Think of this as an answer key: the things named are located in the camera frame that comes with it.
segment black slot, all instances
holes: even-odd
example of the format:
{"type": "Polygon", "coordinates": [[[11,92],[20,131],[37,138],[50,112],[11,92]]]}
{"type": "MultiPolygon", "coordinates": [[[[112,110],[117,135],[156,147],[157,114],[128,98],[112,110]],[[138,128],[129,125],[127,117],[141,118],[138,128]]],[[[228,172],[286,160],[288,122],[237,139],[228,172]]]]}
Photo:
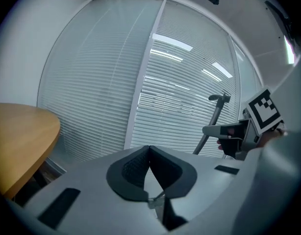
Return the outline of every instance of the black slot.
{"type": "Polygon", "coordinates": [[[38,220],[56,229],[79,194],[80,190],[66,188],[38,217],[38,220]]]}
{"type": "Polygon", "coordinates": [[[223,172],[230,173],[233,175],[237,175],[239,172],[239,169],[228,167],[228,166],[223,166],[223,165],[216,166],[215,170],[223,171],[223,172]]]}

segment white wall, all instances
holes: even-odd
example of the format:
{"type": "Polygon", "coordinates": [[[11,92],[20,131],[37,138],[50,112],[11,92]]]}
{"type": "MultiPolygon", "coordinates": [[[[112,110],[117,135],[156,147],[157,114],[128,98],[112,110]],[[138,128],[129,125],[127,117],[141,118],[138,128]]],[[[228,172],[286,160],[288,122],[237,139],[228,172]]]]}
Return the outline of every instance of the white wall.
{"type": "Polygon", "coordinates": [[[301,131],[301,56],[295,68],[289,72],[278,89],[272,94],[285,122],[287,131],[301,131]]]}
{"type": "Polygon", "coordinates": [[[19,0],[0,27],[0,102],[36,106],[52,46],[86,0],[19,0]]]}

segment ceiling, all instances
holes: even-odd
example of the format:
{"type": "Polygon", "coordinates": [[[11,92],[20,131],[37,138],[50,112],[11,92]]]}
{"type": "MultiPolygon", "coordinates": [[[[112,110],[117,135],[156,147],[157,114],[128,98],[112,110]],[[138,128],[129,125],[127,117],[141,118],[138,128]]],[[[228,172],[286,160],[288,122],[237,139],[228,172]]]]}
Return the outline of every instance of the ceiling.
{"type": "MultiPolygon", "coordinates": [[[[291,65],[287,62],[283,34],[264,1],[220,0],[219,5],[213,5],[208,0],[178,0],[208,14],[232,35],[259,72],[263,84],[275,89],[291,65]]],[[[269,1],[278,6],[276,1],[269,1]]]]}

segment ceiling light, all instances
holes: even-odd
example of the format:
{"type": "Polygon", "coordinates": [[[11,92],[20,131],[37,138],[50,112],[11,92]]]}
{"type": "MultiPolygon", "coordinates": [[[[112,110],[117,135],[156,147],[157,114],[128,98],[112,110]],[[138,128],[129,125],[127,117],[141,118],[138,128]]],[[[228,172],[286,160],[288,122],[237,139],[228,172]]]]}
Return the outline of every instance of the ceiling light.
{"type": "Polygon", "coordinates": [[[180,88],[185,89],[185,90],[188,90],[188,91],[190,90],[189,88],[183,87],[183,86],[178,85],[178,84],[175,84],[175,86],[180,87],[180,88]]]}
{"type": "Polygon", "coordinates": [[[286,36],[284,36],[284,40],[286,42],[286,48],[287,48],[287,54],[288,54],[288,64],[294,64],[294,54],[293,54],[291,45],[289,44],[286,36]]]}
{"type": "Polygon", "coordinates": [[[168,54],[168,53],[163,52],[163,51],[155,50],[155,49],[150,49],[150,52],[152,54],[156,54],[156,55],[159,55],[159,56],[168,57],[168,58],[173,59],[173,60],[178,61],[178,62],[181,62],[183,60],[183,58],[168,54]]]}
{"type": "Polygon", "coordinates": [[[201,98],[204,98],[204,99],[208,100],[208,98],[205,97],[205,96],[201,96],[201,95],[198,95],[198,94],[195,94],[195,96],[198,96],[198,97],[201,97],[201,98]]]}
{"type": "Polygon", "coordinates": [[[219,77],[215,76],[213,73],[211,73],[211,72],[209,72],[209,71],[207,71],[205,69],[203,69],[202,72],[204,72],[205,74],[209,75],[210,77],[212,77],[213,79],[215,79],[217,82],[221,81],[221,79],[219,77]]]}
{"type": "Polygon", "coordinates": [[[231,78],[232,77],[232,75],[229,73],[229,72],[227,72],[226,70],[225,70],[225,68],[224,67],[222,67],[220,64],[218,64],[217,62],[216,63],[213,63],[213,67],[216,67],[222,74],[224,74],[226,77],[228,77],[228,78],[231,78]]]}
{"type": "Polygon", "coordinates": [[[180,42],[178,40],[175,40],[175,39],[172,39],[170,37],[165,37],[165,36],[162,36],[162,35],[158,35],[156,33],[154,33],[152,35],[152,38],[154,40],[158,40],[158,41],[161,41],[161,42],[165,42],[165,43],[168,43],[168,44],[171,44],[171,45],[174,45],[174,46],[177,46],[177,47],[180,47],[182,49],[185,49],[185,50],[188,50],[190,51],[191,49],[193,49],[192,46],[189,46],[183,42],[180,42]]]}
{"type": "Polygon", "coordinates": [[[161,82],[167,83],[167,81],[166,81],[166,80],[159,79],[159,78],[152,77],[152,76],[145,76],[144,78],[148,78],[148,79],[152,79],[152,80],[158,80],[158,81],[161,81],[161,82]]]}

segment wooden table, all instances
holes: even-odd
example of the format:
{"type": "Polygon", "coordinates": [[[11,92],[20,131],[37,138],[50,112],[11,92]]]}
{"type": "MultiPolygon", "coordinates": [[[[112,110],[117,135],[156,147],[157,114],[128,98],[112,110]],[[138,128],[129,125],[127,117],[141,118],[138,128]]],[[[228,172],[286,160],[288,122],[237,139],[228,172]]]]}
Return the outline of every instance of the wooden table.
{"type": "Polygon", "coordinates": [[[59,137],[60,121],[33,106],[0,103],[0,192],[12,198],[33,176],[59,137]]]}

